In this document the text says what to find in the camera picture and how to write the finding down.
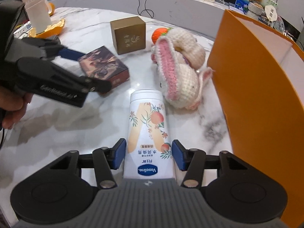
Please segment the person's left hand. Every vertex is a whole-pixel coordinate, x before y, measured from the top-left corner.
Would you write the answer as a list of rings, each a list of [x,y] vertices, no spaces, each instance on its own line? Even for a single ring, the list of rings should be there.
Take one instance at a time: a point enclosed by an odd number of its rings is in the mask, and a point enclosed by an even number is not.
[[[27,105],[31,103],[33,94],[25,93],[23,97],[1,86],[1,108],[7,113],[3,118],[2,127],[11,129],[25,115]]]

